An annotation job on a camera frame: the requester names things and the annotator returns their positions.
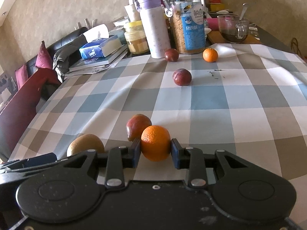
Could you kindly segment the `brown kiwi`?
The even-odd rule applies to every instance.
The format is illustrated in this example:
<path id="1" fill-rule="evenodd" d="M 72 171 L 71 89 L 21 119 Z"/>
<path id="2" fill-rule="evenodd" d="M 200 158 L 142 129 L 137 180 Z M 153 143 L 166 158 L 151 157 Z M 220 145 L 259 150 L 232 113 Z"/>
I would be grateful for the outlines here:
<path id="1" fill-rule="evenodd" d="M 90 149 L 93 149 L 98 153 L 105 152 L 104 144 L 98 136 L 93 134 L 85 134 L 77 137 L 70 143 L 66 156 L 69 157 Z"/>

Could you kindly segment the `orange mandarin with stem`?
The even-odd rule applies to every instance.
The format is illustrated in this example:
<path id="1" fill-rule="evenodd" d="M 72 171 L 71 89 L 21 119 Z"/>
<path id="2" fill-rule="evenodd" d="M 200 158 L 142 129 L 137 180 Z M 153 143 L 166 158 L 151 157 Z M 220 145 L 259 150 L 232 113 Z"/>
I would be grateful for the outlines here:
<path id="1" fill-rule="evenodd" d="M 163 161 L 170 154 L 170 134 L 162 126 L 149 126 L 141 135 L 142 154 L 150 161 Z"/>

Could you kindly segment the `dark red blanket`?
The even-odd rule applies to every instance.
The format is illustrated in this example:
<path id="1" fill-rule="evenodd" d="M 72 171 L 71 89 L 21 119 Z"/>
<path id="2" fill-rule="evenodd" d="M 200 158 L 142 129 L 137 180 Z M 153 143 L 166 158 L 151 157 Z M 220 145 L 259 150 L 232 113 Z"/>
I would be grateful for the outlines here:
<path id="1" fill-rule="evenodd" d="M 17 91 L 1 112 L 1 160 L 8 161 L 12 151 L 36 115 L 45 84 L 60 85 L 51 69 L 38 69 Z"/>

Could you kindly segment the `checkered tablecloth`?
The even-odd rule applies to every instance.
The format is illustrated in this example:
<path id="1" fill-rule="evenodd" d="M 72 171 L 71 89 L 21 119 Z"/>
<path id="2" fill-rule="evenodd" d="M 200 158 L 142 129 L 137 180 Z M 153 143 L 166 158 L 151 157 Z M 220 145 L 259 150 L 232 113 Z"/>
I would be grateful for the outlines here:
<path id="1" fill-rule="evenodd" d="M 224 149 L 289 180 L 297 191 L 291 218 L 306 228 L 306 63 L 264 45 L 215 44 L 219 58 L 149 55 L 121 60 L 92 75 L 68 78 L 31 121 L 10 159 L 66 156 L 78 136 L 105 149 L 129 145 L 126 123 L 143 114 L 182 146 Z M 188 86 L 172 75 L 187 69 Z"/>

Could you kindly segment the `dark plum near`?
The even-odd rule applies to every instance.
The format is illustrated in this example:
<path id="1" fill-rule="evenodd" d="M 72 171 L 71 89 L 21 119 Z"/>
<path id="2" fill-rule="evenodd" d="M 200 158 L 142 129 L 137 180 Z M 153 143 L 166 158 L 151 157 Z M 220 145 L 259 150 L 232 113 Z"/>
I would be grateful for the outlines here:
<path id="1" fill-rule="evenodd" d="M 188 86 L 192 81 L 192 75 L 187 69 L 177 69 L 174 71 L 172 78 L 178 86 Z"/>

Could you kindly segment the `dark plum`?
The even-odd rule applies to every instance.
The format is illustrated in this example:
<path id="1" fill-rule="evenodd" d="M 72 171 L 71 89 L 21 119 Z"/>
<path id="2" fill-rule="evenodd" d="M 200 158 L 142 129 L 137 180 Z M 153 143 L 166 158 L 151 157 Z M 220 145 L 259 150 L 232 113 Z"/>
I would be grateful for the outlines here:
<path id="1" fill-rule="evenodd" d="M 172 78 L 178 86 L 188 86 L 192 81 L 192 75 L 187 69 L 177 69 L 174 71 Z"/>
<path id="2" fill-rule="evenodd" d="M 165 51 L 164 57 L 169 62 L 177 62 L 179 59 L 179 53 L 176 49 L 170 48 Z"/>

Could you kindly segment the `small far mandarin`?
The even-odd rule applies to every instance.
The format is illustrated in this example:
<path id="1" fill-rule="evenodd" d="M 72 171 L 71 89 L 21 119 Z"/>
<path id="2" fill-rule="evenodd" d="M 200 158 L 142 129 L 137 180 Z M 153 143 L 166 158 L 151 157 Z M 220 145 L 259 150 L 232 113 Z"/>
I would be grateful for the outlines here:
<path id="1" fill-rule="evenodd" d="M 202 53 L 203 59 L 207 62 L 216 62 L 218 60 L 218 52 L 213 48 L 207 48 Z"/>

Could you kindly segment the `dark plum far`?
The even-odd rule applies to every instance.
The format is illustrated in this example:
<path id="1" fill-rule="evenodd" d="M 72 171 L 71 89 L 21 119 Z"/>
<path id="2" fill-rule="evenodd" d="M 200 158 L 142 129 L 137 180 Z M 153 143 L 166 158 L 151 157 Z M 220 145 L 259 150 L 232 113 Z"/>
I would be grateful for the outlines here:
<path id="1" fill-rule="evenodd" d="M 179 59 L 179 53 L 176 49 L 170 48 L 165 51 L 164 57 L 169 62 L 177 62 Z"/>

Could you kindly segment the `stack of books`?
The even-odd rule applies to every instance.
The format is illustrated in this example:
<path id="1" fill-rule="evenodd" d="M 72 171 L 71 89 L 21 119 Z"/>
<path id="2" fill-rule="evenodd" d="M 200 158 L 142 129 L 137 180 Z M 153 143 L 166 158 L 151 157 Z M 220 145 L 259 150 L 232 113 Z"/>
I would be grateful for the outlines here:
<path id="1" fill-rule="evenodd" d="M 124 45 L 108 57 L 99 57 L 86 60 L 80 59 L 69 68 L 69 71 L 64 75 L 64 77 L 67 78 L 76 75 L 95 74 L 102 72 L 109 69 L 112 65 L 117 65 L 117 63 L 126 54 L 127 45 Z"/>

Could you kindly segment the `blue tissue pack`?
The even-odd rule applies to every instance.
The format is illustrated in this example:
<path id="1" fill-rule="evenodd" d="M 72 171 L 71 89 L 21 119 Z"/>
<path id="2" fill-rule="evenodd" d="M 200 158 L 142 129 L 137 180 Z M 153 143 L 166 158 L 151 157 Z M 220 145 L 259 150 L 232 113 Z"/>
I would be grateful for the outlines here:
<path id="1" fill-rule="evenodd" d="M 116 35 L 109 38 L 93 40 L 83 45 L 79 52 L 83 59 L 107 57 L 122 47 L 122 43 Z"/>

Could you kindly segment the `grey puffer jacket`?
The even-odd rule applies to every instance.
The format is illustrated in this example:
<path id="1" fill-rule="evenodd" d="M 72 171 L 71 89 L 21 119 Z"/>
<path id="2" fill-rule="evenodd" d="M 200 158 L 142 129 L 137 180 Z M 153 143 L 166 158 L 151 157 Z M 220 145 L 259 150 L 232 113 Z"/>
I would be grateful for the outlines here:
<path id="1" fill-rule="evenodd" d="M 64 75 L 69 71 L 71 65 L 81 59 L 79 49 L 86 43 L 85 36 L 81 34 L 55 53 L 53 70 L 57 73 L 57 78 L 61 83 L 64 82 Z"/>

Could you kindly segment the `yellow lid glass jar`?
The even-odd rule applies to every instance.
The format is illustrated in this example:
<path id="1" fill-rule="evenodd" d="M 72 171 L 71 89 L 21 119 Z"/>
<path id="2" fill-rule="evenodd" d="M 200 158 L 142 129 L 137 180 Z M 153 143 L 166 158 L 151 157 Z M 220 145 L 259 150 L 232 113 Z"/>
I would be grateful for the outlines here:
<path id="1" fill-rule="evenodd" d="M 140 20 L 126 23 L 124 29 L 124 37 L 131 54 L 140 55 L 149 52 L 143 24 Z"/>

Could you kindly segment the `magenta cushion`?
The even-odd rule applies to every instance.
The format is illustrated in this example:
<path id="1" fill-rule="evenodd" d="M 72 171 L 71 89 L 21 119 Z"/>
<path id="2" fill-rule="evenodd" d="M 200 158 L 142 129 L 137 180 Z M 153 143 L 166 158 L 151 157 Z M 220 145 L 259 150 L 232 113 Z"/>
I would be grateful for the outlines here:
<path id="1" fill-rule="evenodd" d="M 53 69 L 53 61 L 45 47 L 45 42 L 41 41 L 39 53 L 37 54 L 35 66 L 38 68 Z"/>

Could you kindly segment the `black leather sofa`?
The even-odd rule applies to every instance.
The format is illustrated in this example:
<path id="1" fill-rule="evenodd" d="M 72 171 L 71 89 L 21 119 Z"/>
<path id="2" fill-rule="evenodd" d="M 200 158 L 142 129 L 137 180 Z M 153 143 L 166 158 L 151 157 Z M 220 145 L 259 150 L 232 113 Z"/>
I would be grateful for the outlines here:
<path id="1" fill-rule="evenodd" d="M 78 38 L 80 35 L 85 33 L 87 30 L 88 30 L 88 28 L 83 26 L 83 27 L 81 27 L 81 28 L 79 28 L 79 29 L 69 33 L 68 35 L 66 35 L 65 37 L 59 39 L 58 41 L 54 42 L 49 47 L 47 47 L 46 49 L 47 49 L 51 59 L 53 60 L 54 54 L 59 49 L 61 49 L 65 45 L 71 43 L 73 40 Z M 37 59 L 37 55 L 34 56 L 32 59 L 30 59 L 28 62 L 25 63 L 26 69 L 27 69 L 27 73 L 28 73 L 28 77 L 31 77 L 37 71 L 37 67 L 35 65 L 36 64 L 36 59 Z"/>

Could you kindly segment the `white purple thermos bottle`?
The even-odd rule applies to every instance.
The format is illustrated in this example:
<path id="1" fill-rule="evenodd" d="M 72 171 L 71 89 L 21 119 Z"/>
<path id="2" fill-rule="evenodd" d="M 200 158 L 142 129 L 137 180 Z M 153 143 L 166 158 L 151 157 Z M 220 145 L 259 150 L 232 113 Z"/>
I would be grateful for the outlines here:
<path id="1" fill-rule="evenodd" d="M 164 58 L 171 48 L 161 0 L 137 0 L 137 10 L 143 24 L 151 57 Z"/>

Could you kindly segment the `white paper cup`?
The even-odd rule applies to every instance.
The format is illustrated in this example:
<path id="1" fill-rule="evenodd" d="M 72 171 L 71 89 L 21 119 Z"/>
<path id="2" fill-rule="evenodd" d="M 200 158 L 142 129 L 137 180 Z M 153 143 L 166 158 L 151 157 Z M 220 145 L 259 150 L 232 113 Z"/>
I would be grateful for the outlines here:
<path id="1" fill-rule="evenodd" d="M 129 18 L 129 22 L 135 22 L 141 20 L 140 14 L 135 6 L 136 1 L 137 0 L 128 0 L 129 4 L 124 7 L 126 10 L 126 14 Z"/>

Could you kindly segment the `glass cereal jar blue label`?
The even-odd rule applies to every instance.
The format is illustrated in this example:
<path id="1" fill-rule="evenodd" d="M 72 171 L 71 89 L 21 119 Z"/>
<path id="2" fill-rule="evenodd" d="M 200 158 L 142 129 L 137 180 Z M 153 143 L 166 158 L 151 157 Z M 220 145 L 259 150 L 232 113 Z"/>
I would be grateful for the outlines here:
<path id="1" fill-rule="evenodd" d="M 163 0 L 170 19 L 176 50 L 183 54 L 205 49 L 205 26 L 201 0 Z"/>

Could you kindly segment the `brown paper bag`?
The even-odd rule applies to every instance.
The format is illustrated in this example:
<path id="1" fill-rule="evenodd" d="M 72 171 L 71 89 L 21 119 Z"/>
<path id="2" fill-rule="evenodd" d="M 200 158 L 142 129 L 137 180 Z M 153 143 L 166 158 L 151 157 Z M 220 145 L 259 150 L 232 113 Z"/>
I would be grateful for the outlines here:
<path id="1" fill-rule="evenodd" d="M 299 57 L 303 58 L 303 55 L 302 55 L 302 53 L 301 53 L 301 51 L 299 49 L 298 40 L 295 37 L 292 38 L 292 40 L 290 42 L 290 48 L 291 48 L 293 53 L 295 53 Z"/>

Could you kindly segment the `metal spoon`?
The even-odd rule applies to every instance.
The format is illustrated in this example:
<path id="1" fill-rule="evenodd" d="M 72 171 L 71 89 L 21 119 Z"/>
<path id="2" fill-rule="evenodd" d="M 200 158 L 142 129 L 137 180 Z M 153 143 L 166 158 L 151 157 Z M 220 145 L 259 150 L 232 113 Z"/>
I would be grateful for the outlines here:
<path id="1" fill-rule="evenodd" d="M 247 9 L 248 9 L 248 7 L 249 7 L 249 5 L 247 3 L 243 3 L 243 8 L 242 8 L 241 14 L 239 16 L 239 20 L 236 23 L 236 27 L 240 26 L 242 23 L 245 23 L 245 24 L 248 23 L 248 20 L 243 18 Z"/>

